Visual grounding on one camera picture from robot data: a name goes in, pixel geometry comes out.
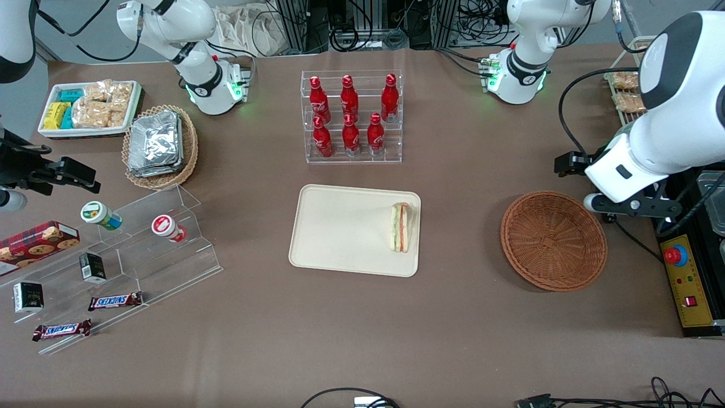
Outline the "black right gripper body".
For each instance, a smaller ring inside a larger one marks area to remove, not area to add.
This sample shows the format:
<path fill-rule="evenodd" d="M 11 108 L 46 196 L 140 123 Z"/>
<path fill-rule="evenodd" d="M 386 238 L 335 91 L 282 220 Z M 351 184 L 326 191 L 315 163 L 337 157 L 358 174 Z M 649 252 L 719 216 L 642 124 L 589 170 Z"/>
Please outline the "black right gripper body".
<path fill-rule="evenodd" d="M 43 157 L 51 153 L 52 148 L 32 144 L 7 129 L 2 129 L 1 142 L 1 186 L 29 189 L 50 196 L 53 186 L 46 181 L 37 181 L 33 174 L 36 171 L 44 173 L 46 166 L 52 163 Z"/>

